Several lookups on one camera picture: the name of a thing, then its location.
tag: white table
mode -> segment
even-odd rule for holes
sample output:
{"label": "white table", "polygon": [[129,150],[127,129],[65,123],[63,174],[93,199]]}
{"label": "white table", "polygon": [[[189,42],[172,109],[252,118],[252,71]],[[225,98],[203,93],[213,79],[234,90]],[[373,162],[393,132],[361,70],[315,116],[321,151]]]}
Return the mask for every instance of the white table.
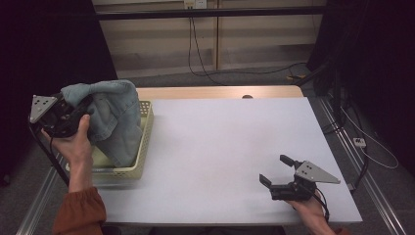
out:
{"label": "white table", "polygon": [[341,184],[317,183],[332,222],[361,216],[306,98],[153,100],[155,122],[142,178],[100,187],[108,222],[136,225],[299,223],[258,181],[293,181],[279,155],[308,160]]}

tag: metal bracket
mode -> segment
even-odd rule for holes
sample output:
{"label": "metal bracket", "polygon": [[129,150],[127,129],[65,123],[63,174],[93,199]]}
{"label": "metal bracket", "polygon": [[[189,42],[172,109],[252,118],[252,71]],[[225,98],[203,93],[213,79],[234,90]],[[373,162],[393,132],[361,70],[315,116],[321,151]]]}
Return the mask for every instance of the metal bracket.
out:
{"label": "metal bracket", "polygon": [[46,112],[58,101],[56,97],[33,95],[31,102],[30,122],[37,123]]}

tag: orange sleeve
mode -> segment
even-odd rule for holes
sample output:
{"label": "orange sleeve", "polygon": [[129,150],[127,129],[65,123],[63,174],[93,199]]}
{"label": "orange sleeve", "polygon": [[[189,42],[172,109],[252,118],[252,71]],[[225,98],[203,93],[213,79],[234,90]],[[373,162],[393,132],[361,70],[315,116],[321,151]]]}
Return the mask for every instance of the orange sleeve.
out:
{"label": "orange sleeve", "polygon": [[107,218],[104,203],[95,187],[68,193],[58,211],[53,234],[101,235],[101,225]]}

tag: basket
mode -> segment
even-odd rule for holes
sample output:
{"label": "basket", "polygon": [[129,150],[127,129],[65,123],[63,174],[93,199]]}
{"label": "basket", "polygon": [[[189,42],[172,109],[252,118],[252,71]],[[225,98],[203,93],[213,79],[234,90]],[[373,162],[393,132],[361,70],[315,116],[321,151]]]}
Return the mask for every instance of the basket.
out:
{"label": "basket", "polygon": [[140,127],[143,130],[143,135],[141,136],[140,147],[138,149],[138,154],[134,165],[130,167],[115,167],[114,164],[107,158],[107,156],[105,156],[103,152],[101,152],[100,149],[94,147],[92,152],[92,158],[94,160],[92,167],[92,176],[94,179],[141,178],[153,127],[154,114],[152,110],[152,103],[150,101],[140,101],[140,113]]}

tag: wall outlet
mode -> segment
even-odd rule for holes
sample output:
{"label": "wall outlet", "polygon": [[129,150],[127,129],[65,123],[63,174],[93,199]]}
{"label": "wall outlet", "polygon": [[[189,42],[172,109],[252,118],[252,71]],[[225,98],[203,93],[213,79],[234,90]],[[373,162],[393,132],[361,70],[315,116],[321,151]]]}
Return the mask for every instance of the wall outlet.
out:
{"label": "wall outlet", "polygon": [[359,147],[359,148],[366,147],[366,142],[364,141],[363,138],[353,138],[353,143],[354,143],[354,146]]}
{"label": "wall outlet", "polygon": [[184,0],[184,9],[185,10],[195,9],[195,0]]}
{"label": "wall outlet", "polygon": [[208,0],[195,0],[196,9],[206,9],[208,7]]}

